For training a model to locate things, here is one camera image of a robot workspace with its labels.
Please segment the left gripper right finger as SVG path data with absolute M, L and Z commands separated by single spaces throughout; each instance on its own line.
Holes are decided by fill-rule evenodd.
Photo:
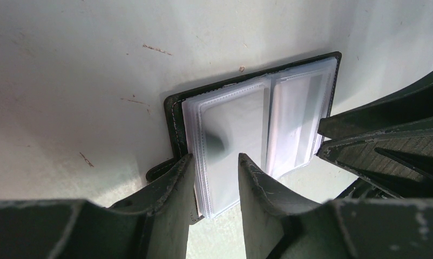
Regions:
M 433 258 L 433 199 L 309 200 L 245 153 L 238 182 L 247 258 Z

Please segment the black leather card holder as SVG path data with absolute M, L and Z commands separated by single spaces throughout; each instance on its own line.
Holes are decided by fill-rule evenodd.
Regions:
M 147 182 L 192 154 L 195 224 L 239 203 L 240 153 L 275 179 L 308 165 L 323 142 L 318 125 L 330 115 L 341 59 L 335 51 L 166 97 L 173 156 Z

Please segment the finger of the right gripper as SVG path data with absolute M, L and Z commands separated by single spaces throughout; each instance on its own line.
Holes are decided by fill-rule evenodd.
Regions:
M 433 124 L 405 124 L 330 139 L 317 155 L 392 197 L 433 198 Z
M 433 71 L 383 98 L 321 119 L 318 133 L 339 139 L 430 117 L 433 117 Z

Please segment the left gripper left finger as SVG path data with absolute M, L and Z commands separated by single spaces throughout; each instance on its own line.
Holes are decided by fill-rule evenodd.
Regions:
M 88 200 L 0 201 L 0 258 L 185 258 L 194 158 L 108 208 Z

